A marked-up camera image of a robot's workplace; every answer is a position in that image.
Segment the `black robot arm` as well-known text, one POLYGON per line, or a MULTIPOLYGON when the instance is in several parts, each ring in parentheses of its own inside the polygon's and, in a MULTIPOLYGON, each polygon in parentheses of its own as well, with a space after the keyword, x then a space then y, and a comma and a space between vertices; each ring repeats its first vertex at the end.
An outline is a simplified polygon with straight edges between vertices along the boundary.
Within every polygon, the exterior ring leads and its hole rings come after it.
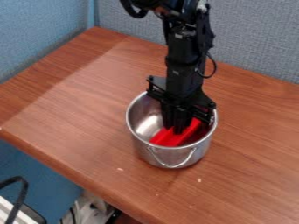
POLYGON ((163 22, 167 45, 166 76, 150 76, 147 95, 162 105, 163 126, 183 133, 192 119, 212 121, 215 101, 203 92, 206 63, 214 61, 210 49, 215 34, 211 29, 208 0, 119 0, 132 18, 154 13, 163 22))

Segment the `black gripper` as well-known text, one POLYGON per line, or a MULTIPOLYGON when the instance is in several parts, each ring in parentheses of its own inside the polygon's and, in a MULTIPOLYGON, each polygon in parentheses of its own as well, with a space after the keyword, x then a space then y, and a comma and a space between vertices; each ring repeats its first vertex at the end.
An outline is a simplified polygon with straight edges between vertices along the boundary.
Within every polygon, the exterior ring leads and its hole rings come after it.
POLYGON ((192 118, 210 123, 216 109, 216 102, 203 91, 203 82, 211 78, 218 69, 214 62, 214 71, 206 74, 206 62, 203 57, 194 64, 175 64, 168 59, 167 75, 164 77, 150 75, 147 78, 147 94, 160 102, 163 114, 163 126, 174 133, 182 134, 191 125, 192 118))

